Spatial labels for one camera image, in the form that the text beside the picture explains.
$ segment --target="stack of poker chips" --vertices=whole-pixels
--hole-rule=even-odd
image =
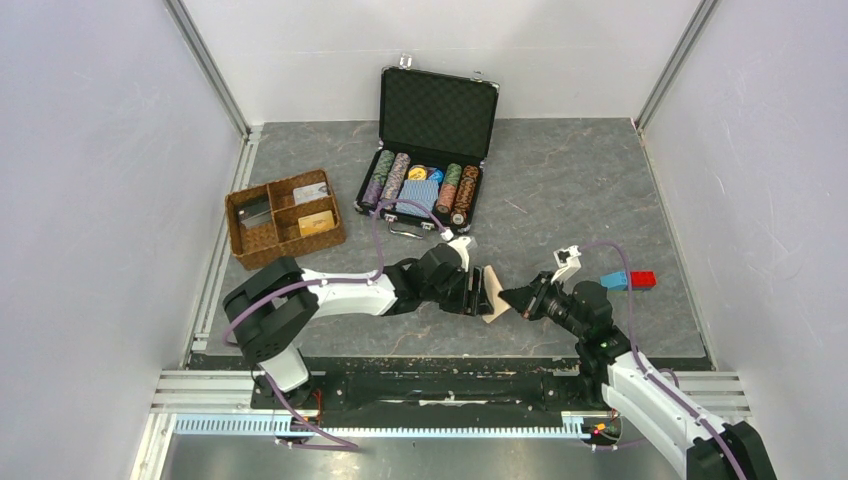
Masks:
[[[462,171],[462,179],[456,189],[456,200],[451,214],[451,223],[454,225],[463,225],[468,220],[468,212],[471,210],[471,200],[474,198],[474,189],[479,176],[480,170],[471,165],[466,166]]]
[[[445,173],[442,190],[439,192],[439,200],[436,202],[436,210],[439,213],[450,212],[453,206],[453,199],[456,196],[456,187],[459,185],[459,179],[462,176],[462,168],[451,163]]]
[[[397,198],[400,193],[400,187],[403,185],[403,177],[406,174],[407,167],[409,167],[409,155],[398,153],[395,157],[395,162],[392,164],[392,169],[386,178],[383,194],[380,195],[381,200],[394,200]]]
[[[368,181],[368,186],[365,187],[365,193],[362,195],[363,204],[369,207],[377,206],[394,160],[395,154],[393,152],[383,150],[380,153],[380,158],[377,159],[377,165],[374,167],[374,173],[371,174],[371,180]]]

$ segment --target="white wall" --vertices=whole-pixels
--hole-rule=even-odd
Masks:
[[[4,2],[0,478],[127,478],[239,139],[160,1]]]
[[[185,0],[250,123],[376,119],[380,69],[501,84],[500,117],[639,113],[698,0]]]
[[[720,362],[781,479],[848,478],[848,3],[722,2],[647,130]]]

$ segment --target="white bracket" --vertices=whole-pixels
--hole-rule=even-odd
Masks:
[[[559,250],[554,252],[554,259],[556,259],[558,270],[554,272],[553,278],[551,278],[551,282],[560,282],[565,283],[571,278],[578,270],[580,270],[580,250],[577,249],[577,245],[572,245],[568,248],[560,248]]]
[[[412,68],[412,55],[408,53],[400,54],[400,62],[398,63],[401,69],[409,70],[410,68]]]

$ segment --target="wicker basket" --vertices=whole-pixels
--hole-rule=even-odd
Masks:
[[[294,204],[292,191],[295,188],[319,182],[327,183],[329,196],[300,205]],[[258,227],[245,228],[238,219],[238,205],[264,195],[270,199],[272,221]],[[299,257],[339,245],[347,238],[336,195],[324,170],[312,170],[233,192],[227,195],[226,208],[230,248],[233,256],[247,270],[262,268],[282,256]],[[325,210],[333,212],[336,226],[324,232],[301,237],[298,219]]]

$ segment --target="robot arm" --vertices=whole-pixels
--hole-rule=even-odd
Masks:
[[[233,331],[248,362],[261,366],[287,396],[296,396],[299,389],[308,390],[310,377],[291,342],[312,318],[397,315],[415,311],[423,302],[438,303],[450,313],[480,316],[493,312],[492,302],[504,301],[527,320],[550,318],[577,337],[584,400],[618,410],[681,478],[737,478],[714,435],[729,446],[748,479],[776,478],[753,428],[745,422],[723,423],[659,375],[643,354],[634,355],[630,340],[613,322],[606,288],[581,281],[570,294],[564,292],[565,281],[580,269],[576,246],[554,252],[556,271],[540,272],[527,286],[488,294],[482,269],[470,266],[472,246],[470,237],[439,244],[420,259],[386,267],[376,280],[371,280],[376,272],[325,274],[301,269],[284,257],[227,295],[224,310],[233,322],[270,293],[306,284],[290,291],[281,305],[256,309]]]
[[[420,259],[406,259],[376,272],[328,274],[301,269],[283,257],[260,270],[224,299],[233,322],[251,305],[283,287],[306,284],[288,293],[279,306],[268,303],[248,315],[233,330],[248,362],[259,365],[283,392],[309,380],[300,352],[291,342],[314,318],[364,313],[389,316],[436,302],[450,313],[478,316],[492,313],[483,288],[482,268],[470,267],[471,237],[458,237],[430,249]]]
[[[572,248],[566,251],[573,257],[577,252]],[[748,423],[726,424],[660,375],[644,354],[633,351],[613,323],[606,288],[583,281],[571,294],[563,292],[565,260],[558,257],[561,268],[556,272],[541,272],[528,286],[499,295],[524,318],[550,318],[577,337],[583,398],[619,411],[681,478],[738,478],[715,438],[720,436],[749,480],[776,479],[762,439]]]

